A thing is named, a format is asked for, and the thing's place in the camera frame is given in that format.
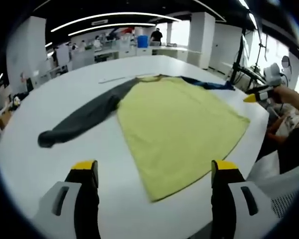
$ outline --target white pillar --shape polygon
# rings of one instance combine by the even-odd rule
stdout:
[[[40,64],[46,59],[46,19],[31,16],[10,37],[6,48],[6,68],[13,94],[26,91],[20,74],[33,77]]]
[[[172,23],[167,24],[167,39],[166,39],[167,43],[170,43],[170,39],[171,39],[171,25]]]
[[[150,36],[153,33],[153,31],[155,31],[155,29],[156,29],[156,26],[150,26],[150,27],[144,28],[144,35],[147,35],[150,39]]]
[[[201,52],[200,67],[208,69],[215,32],[215,18],[206,12],[192,13],[188,49]]]
[[[143,27],[136,26],[136,27],[134,27],[134,30],[135,30],[135,36],[136,37],[144,35],[144,28]]]
[[[291,80],[289,82],[289,88],[294,90],[296,88],[296,84],[299,77],[299,59],[291,52],[289,52],[289,59],[292,67],[292,75]]]

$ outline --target white wall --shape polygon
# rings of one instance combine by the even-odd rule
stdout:
[[[92,31],[92,32],[88,32],[88,33],[85,33],[85,34],[82,34],[82,35],[76,35],[76,36],[73,36],[71,38],[71,43],[72,44],[76,43],[77,45],[80,45],[82,40],[87,42],[89,40],[95,39],[95,37],[97,35],[100,35],[102,33],[110,33],[111,31],[113,31],[113,28],[103,29],[103,30],[98,30],[98,31]]]
[[[190,21],[174,21],[173,23],[169,23],[169,25],[171,25],[170,40],[168,39],[169,29],[167,28],[167,42],[176,43],[178,46],[188,48]]]
[[[167,34],[166,34],[166,42],[171,43],[171,29],[172,29],[172,23],[167,24]]]
[[[124,29],[126,29],[127,27],[121,27],[119,29],[117,29],[115,32],[120,32]],[[136,27],[138,29],[138,32],[141,31],[142,27]],[[77,45],[79,45],[81,43],[82,40],[84,40],[85,42],[89,41],[89,40],[93,40],[97,35],[100,35],[102,33],[110,33],[111,31],[113,31],[114,28],[110,28],[110,29],[103,29],[103,30],[98,30],[98,31],[92,31],[92,32],[88,32],[82,35],[77,35],[77,36],[73,36],[71,38],[71,43],[76,43]],[[147,35],[147,29],[143,28],[142,30],[142,34]]]
[[[32,77],[40,63],[46,60],[45,23],[43,18],[31,16],[10,37],[6,48],[6,67],[12,93],[26,91],[20,74]]]
[[[150,39],[150,35],[153,33],[153,31],[156,30],[156,26],[150,26],[150,27],[144,27],[144,35],[148,36]]]
[[[227,74],[237,57],[242,29],[236,26],[215,24],[214,41],[209,66]],[[253,33],[246,35],[249,51]]]
[[[188,49],[201,52],[199,67],[207,69],[214,39],[215,17],[206,12],[192,13]]]
[[[144,35],[144,28],[140,26],[134,27],[135,30],[135,36],[141,36]]]
[[[289,82],[289,88],[299,91],[299,85],[297,86],[296,89],[296,85],[299,78],[299,59],[291,52],[289,52],[289,59],[292,67],[292,75],[291,75],[291,80]]]

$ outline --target ceiling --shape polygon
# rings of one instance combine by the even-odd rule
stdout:
[[[199,0],[209,6],[215,12],[226,19],[226,24],[243,26],[245,23],[245,9],[238,0]],[[281,33],[283,30],[294,38],[294,33],[286,20],[285,13],[270,2],[280,2],[288,9],[299,23],[299,0],[245,0],[256,17],[262,18],[278,26],[278,30],[263,26],[263,31],[279,39],[289,47],[297,48],[297,42],[290,40]],[[167,15],[179,11],[200,12],[206,11],[220,18],[195,0],[84,0],[71,3],[69,0],[18,0],[11,1],[7,6],[5,1],[0,1],[0,73],[5,71],[5,48],[9,36],[30,15],[43,17],[46,22],[46,43],[54,44],[69,40],[68,34],[77,30],[91,27],[90,19],[75,23],[56,32],[51,29],[82,17],[96,14],[137,11]],[[180,19],[190,19],[190,14],[178,16]],[[112,16],[107,17],[109,23],[121,22],[148,22],[152,17],[147,16]],[[252,29],[252,23],[248,21],[247,27]]]
[[[67,22],[77,20],[83,17],[97,15],[110,12],[123,12],[123,11],[137,11],[156,13],[161,15],[167,15],[175,12],[188,11],[199,12],[206,11],[215,16],[216,20],[221,18],[213,11],[202,6],[194,0],[106,0],[95,1],[85,0],[77,1],[74,4],[70,4],[68,0],[48,0],[45,4],[36,9],[32,15],[46,18],[46,43],[53,42],[58,44],[66,42],[70,39],[69,33],[92,27],[91,22],[96,20],[108,19],[107,24],[111,23],[126,23],[126,22],[148,22],[153,19],[150,16],[139,15],[121,15],[111,17],[101,17],[97,19],[89,19],[82,22],[78,22],[67,27],[64,27],[58,31],[50,32],[51,29],[56,28]],[[246,10],[242,7],[238,0],[199,0],[219,15],[226,19],[226,24],[242,26],[246,18]],[[268,4],[265,0],[246,1],[250,6],[254,15],[266,19],[269,22],[273,22],[278,25],[290,35],[293,35],[288,22],[285,20],[284,14],[277,7]],[[190,14],[177,16],[180,19],[190,19]],[[166,19],[160,19],[154,23],[160,23],[167,21]],[[251,21],[247,22],[247,27],[252,29]]]

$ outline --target white cabinet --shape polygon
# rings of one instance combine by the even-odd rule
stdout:
[[[187,57],[187,63],[201,68],[201,53],[195,51],[189,51]]]
[[[137,48],[136,55],[137,56],[151,56],[152,50],[150,48]]]
[[[120,50],[119,51],[119,58],[126,58],[136,56],[136,50],[135,49],[129,49],[129,50]]]
[[[177,51],[178,60],[187,62],[188,51]]]

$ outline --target person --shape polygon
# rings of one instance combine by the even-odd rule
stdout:
[[[267,129],[257,160],[277,150],[289,134],[299,127],[299,110],[291,105],[288,108],[289,110]]]
[[[53,59],[53,64],[54,67],[58,67],[59,63],[58,63],[58,58],[56,57],[56,47],[53,48],[53,54],[52,54],[52,59]]]
[[[28,93],[30,91],[32,91],[33,90],[33,84],[32,84],[31,79],[29,77],[25,77],[24,72],[21,72],[20,77],[21,77],[20,80],[21,80],[22,84],[25,85],[25,91],[28,92]]]
[[[71,43],[71,41],[69,41],[66,45],[68,46],[69,52],[70,52],[72,50],[72,43]]]
[[[76,45],[76,43],[73,43],[72,45],[72,51],[78,49],[78,46]]]
[[[95,40],[94,40],[94,42],[93,42],[93,45],[94,45],[95,48],[101,48],[102,44],[101,44],[101,42],[100,42],[99,36],[96,36],[96,37],[95,37]]]
[[[86,43],[84,40],[81,41],[80,47],[79,47],[79,52],[85,51]]]
[[[296,91],[291,90],[286,86],[278,86],[274,88],[274,94],[274,101],[276,103],[291,104],[299,111],[299,94]],[[269,165],[277,165],[275,162],[279,165],[278,170],[280,174],[299,166],[299,127],[293,127],[293,130],[290,131],[289,135],[277,144],[277,150],[270,154],[265,154],[258,159],[250,175],[256,175],[257,172],[262,172],[262,169],[265,169],[264,166],[267,163],[269,163]]]
[[[156,28],[156,31],[153,31],[150,40],[151,41],[158,41],[159,45],[161,45],[160,39],[163,37],[162,33],[159,31],[159,28]]]

